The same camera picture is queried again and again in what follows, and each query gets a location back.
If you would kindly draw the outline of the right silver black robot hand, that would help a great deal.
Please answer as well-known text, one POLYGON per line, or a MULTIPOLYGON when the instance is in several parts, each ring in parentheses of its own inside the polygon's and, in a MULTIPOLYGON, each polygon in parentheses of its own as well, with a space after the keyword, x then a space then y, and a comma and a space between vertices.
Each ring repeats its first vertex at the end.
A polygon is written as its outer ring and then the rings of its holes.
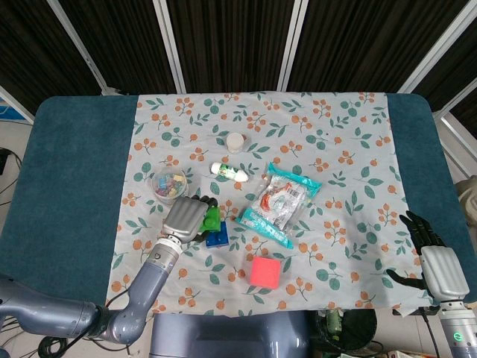
POLYGON ((424 218, 409 210, 399 218, 411 236, 422 277, 402 277, 387 269, 388 276, 403 286, 426 290, 438 302, 464 300, 470 288, 454 250, 444 244, 424 218))

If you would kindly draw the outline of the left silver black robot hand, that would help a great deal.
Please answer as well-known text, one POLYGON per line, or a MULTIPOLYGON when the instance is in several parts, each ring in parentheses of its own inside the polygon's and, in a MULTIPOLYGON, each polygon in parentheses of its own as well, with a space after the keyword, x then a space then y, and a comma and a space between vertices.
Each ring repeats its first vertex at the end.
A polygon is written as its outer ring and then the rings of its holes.
POLYGON ((191 242, 197 236, 209 208, 217 205, 216 198, 206 195, 179 197, 162 224, 161 234, 174 236, 183 244, 191 242))

